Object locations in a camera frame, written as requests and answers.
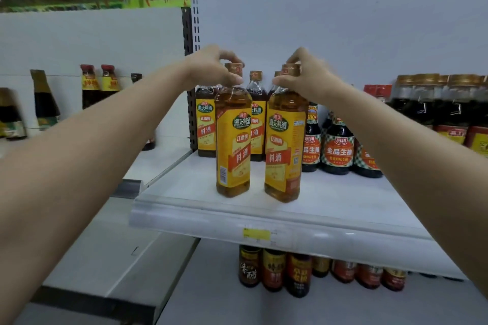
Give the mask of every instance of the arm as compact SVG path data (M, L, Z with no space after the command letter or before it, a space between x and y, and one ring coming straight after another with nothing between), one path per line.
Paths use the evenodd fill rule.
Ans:
M0 160L0 323L10 323L107 201L174 100L232 85L216 45L159 69Z
M305 49L289 63L297 60L302 76L274 82L344 119L427 231L488 297L488 160L342 82Z

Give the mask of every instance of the person's left arm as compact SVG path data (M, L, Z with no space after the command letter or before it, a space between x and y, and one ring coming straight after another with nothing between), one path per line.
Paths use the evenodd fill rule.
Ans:
M30 139L0 160L0 323L10 323L116 189L176 98L238 84L211 45Z

